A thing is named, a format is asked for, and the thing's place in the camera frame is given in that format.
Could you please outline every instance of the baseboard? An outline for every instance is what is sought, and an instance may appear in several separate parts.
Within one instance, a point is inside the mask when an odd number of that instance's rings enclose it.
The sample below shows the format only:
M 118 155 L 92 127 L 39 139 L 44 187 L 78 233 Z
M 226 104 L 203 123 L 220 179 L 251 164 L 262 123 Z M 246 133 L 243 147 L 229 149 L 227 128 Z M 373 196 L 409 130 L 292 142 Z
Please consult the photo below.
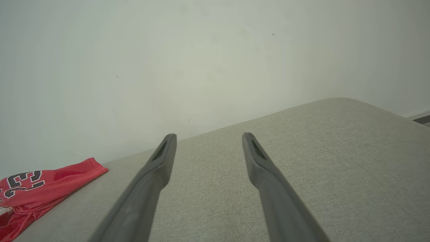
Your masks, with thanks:
M 415 120 L 415 119 L 422 118 L 422 117 L 429 116 L 429 115 L 430 115 L 430 110 L 428 110 L 426 112 L 421 112 L 421 113 L 416 114 L 416 115 L 408 115 L 408 116 L 406 116 L 406 118 L 410 119 L 410 120 Z

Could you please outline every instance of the beige sofa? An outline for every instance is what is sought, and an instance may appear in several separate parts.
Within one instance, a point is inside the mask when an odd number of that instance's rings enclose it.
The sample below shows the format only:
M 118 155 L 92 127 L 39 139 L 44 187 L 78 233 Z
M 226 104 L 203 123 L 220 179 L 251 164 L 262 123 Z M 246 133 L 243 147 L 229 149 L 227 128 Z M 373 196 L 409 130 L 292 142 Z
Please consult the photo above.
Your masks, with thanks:
M 178 142 L 150 241 L 269 240 L 258 190 L 246 172 L 243 132 L 257 137 L 332 241 L 430 241 L 430 129 L 347 98 Z M 16 242 L 88 240 L 152 152 L 104 164 L 108 173 Z

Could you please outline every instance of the red fabric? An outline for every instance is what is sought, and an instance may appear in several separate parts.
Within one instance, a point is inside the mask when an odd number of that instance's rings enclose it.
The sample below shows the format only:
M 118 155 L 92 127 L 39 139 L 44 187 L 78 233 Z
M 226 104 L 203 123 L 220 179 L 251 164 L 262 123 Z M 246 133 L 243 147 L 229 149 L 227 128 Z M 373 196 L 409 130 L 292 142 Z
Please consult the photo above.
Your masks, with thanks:
M 57 170 L 32 171 L 0 180 L 0 242 L 10 242 L 69 194 L 106 173 L 94 158 Z

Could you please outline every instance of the red jersey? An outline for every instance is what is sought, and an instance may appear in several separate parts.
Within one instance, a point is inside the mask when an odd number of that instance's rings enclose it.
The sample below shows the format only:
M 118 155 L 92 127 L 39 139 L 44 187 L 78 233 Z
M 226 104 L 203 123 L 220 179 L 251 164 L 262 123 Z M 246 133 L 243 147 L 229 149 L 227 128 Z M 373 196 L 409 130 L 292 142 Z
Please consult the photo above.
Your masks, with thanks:
M 14 240 L 70 193 L 106 173 L 94 158 L 57 170 L 31 171 L 0 180 L 0 206 L 13 212 L 0 215 L 0 242 Z

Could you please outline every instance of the printed number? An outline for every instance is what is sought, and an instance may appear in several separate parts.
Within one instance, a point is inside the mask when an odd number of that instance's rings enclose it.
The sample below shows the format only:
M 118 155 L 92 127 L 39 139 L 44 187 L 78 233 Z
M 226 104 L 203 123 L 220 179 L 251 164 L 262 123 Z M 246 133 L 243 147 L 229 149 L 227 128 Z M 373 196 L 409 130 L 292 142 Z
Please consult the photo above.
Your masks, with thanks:
M 24 181 L 26 179 L 28 179 L 28 174 L 33 174 L 32 176 L 30 176 L 30 180 L 31 180 L 31 188 L 26 188 L 26 187 L 20 187 L 21 186 L 21 182 L 20 181 Z M 28 191 L 31 189 L 35 189 L 38 187 L 41 187 L 45 184 L 45 181 L 39 181 L 39 179 L 42 177 L 42 171 L 32 171 L 32 172 L 26 172 L 26 173 L 20 173 L 20 174 L 16 174 L 14 176 L 8 177 L 7 178 L 7 183 L 9 184 L 9 190 L 4 192 L 4 196 L 6 198 L 11 198 L 15 195 L 15 191 L 16 190 L 23 190 L 23 191 Z

